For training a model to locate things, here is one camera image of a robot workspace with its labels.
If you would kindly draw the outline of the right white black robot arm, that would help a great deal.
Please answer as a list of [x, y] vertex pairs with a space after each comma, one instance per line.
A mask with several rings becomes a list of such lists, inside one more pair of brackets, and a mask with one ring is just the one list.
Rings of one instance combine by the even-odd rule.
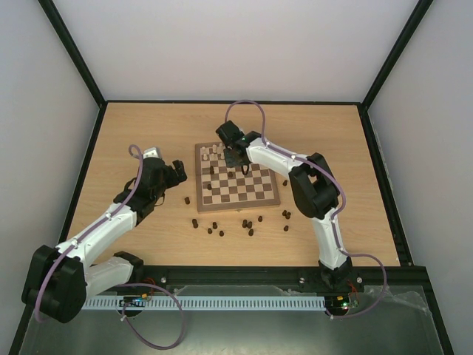
[[319, 153], [297, 154], [255, 131], [245, 134], [232, 121], [219, 126], [216, 134], [225, 147], [228, 164], [259, 164], [289, 181], [297, 209], [313, 225], [319, 245], [320, 278], [328, 289], [342, 287], [353, 267], [338, 224], [338, 213], [346, 200], [324, 157]]

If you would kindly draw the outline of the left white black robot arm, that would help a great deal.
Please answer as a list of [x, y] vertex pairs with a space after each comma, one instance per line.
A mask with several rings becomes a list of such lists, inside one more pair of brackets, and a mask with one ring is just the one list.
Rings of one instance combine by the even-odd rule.
[[54, 248], [41, 246], [33, 253], [22, 302], [67, 323], [94, 296], [118, 285], [140, 282], [144, 262], [133, 254], [119, 251], [105, 262], [95, 261], [151, 214], [167, 189], [186, 179], [182, 161], [168, 165], [161, 158], [145, 154], [137, 177], [126, 183], [94, 223]]

